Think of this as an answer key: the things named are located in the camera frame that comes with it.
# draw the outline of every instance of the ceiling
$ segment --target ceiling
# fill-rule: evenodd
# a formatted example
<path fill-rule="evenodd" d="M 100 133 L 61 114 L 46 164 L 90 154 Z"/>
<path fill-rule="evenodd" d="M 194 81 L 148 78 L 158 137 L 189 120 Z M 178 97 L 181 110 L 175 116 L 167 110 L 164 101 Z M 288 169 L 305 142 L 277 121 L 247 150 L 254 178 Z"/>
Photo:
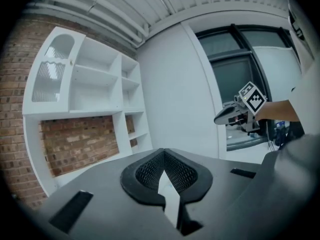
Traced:
<path fill-rule="evenodd" d="M 287 0 L 33 0 L 25 13 L 79 22 L 133 48 L 186 19 L 221 11 L 288 17 Z"/>

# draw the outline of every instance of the window frame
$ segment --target window frame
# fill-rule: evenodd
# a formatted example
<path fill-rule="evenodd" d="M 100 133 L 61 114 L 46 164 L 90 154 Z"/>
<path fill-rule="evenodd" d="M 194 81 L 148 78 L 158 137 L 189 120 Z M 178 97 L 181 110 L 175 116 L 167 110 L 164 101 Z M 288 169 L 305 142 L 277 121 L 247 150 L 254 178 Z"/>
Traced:
<path fill-rule="evenodd" d="M 266 77 L 266 74 L 263 70 L 263 67 L 260 63 L 260 60 L 253 49 L 252 45 L 249 43 L 248 39 L 245 37 L 243 34 L 243 30 L 245 31 L 264 31 L 264 32 L 273 32 L 277 33 L 284 43 L 286 48 L 293 48 L 296 56 L 298 57 L 298 53 L 296 51 L 296 48 L 292 42 L 292 40 L 289 38 L 289 31 L 283 29 L 282 27 L 272 27 L 272 26 L 263 26 L 263 25 L 235 25 L 231 24 L 229 26 L 223 26 L 223 27 L 218 27 L 218 28 L 213 28 L 213 29 L 208 29 L 205 31 L 201 31 L 196 33 L 196 37 L 198 40 L 204 39 L 210 36 L 214 35 L 219 35 L 219 34 L 225 34 L 225 33 L 230 33 L 234 40 L 238 43 L 240 49 L 237 50 L 231 50 L 231 51 L 225 51 L 221 53 L 217 53 L 214 55 L 208 56 L 208 60 L 210 64 L 214 62 L 218 62 L 221 60 L 228 60 L 231 58 L 235 57 L 241 57 L 241 56 L 248 56 L 251 63 L 252 63 L 252 72 L 254 69 L 256 69 L 258 73 L 259 80 L 262 83 L 262 92 L 265 93 L 265 96 L 267 98 L 268 102 L 272 102 L 272 96 L 271 96 L 271 91 L 270 87 L 268 84 L 268 80 Z M 256 145 L 259 145 L 261 143 L 268 142 L 268 140 L 273 140 L 275 136 L 275 128 L 274 128 L 275 122 L 274 120 L 267 120 L 267 132 L 266 136 L 263 136 L 262 138 L 259 139 L 253 139 L 250 141 L 243 141 L 237 144 L 230 144 L 227 145 L 226 150 L 227 151 L 234 151 L 234 150 L 239 150 L 239 149 L 245 149 L 249 147 L 253 147 Z"/>

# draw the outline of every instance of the mesh grille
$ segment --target mesh grille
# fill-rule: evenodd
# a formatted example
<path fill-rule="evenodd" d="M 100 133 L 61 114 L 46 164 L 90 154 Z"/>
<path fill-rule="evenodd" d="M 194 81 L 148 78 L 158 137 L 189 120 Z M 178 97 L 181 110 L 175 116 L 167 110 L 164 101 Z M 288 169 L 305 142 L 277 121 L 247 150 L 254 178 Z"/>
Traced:
<path fill-rule="evenodd" d="M 159 180 L 164 172 L 164 155 L 158 154 L 142 164 L 135 172 L 136 179 L 146 188 L 158 192 Z"/>
<path fill-rule="evenodd" d="M 164 168 L 172 185 L 179 194 L 197 181 L 198 174 L 196 170 L 172 155 L 164 155 Z"/>
<path fill-rule="evenodd" d="M 33 87 L 33 102 L 59 101 L 65 67 L 63 64 L 49 62 L 40 64 Z"/>
<path fill-rule="evenodd" d="M 68 59 L 75 40 L 68 34 L 62 34 L 53 39 L 45 56 L 56 59 Z"/>

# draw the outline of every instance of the window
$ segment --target window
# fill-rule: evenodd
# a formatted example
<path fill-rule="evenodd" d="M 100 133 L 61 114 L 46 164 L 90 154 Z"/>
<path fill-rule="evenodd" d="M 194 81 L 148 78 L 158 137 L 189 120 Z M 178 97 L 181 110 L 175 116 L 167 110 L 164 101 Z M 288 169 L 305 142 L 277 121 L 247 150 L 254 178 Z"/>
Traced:
<path fill-rule="evenodd" d="M 242 31 L 250 45 L 255 46 L 272 46 L 272 47 L 286 47 L 277 32 L 271 31 Z"/>
<path fill-rule="evenodd" d="M 253 47 L 294 47 L 288 32 L 282 28 L 265 26 L 231 26 L 196 34 L 214 72 L 223 106 L 233 102 L 234 96 L 249 81 L 272 101 L 266 74 Z M 267 142 L 274 135 L 274 122 L 269 120 L 260 135 L 248 134 L 239 124 L 226 126 L 227 151 L 251 147 Z"/>

